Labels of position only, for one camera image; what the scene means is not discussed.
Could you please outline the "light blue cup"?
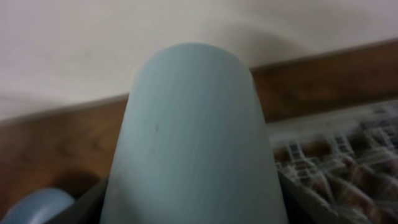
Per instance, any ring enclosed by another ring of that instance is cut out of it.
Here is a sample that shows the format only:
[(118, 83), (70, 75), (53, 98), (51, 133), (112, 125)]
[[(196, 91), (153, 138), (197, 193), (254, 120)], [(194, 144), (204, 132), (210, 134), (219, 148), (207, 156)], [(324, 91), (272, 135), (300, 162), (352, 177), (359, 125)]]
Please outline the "light blue cup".
[(252, 75), (231, 53), (180, 44), (129, 95), (101, 223), (287, 223)]

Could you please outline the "grey dishwasher rack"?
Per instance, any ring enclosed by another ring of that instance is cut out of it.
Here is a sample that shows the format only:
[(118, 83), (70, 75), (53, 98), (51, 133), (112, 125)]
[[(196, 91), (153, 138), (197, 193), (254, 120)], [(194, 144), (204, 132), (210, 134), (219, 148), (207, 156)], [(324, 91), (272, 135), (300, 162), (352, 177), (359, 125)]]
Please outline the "grey dishwasher rack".
[(268, 125), (291, 223), (397, 223), (395, 100)]

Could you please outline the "dark blue plate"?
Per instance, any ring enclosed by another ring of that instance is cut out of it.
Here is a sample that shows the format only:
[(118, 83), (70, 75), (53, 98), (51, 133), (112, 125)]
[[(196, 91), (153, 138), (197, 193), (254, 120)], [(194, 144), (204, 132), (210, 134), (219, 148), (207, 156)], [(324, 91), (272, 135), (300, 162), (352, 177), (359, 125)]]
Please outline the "dark blue plate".
[(75, 203), (67, 192), (47, 188), (19, 200), (1, 220), (1, 224), (41, 224), (49, 221)]

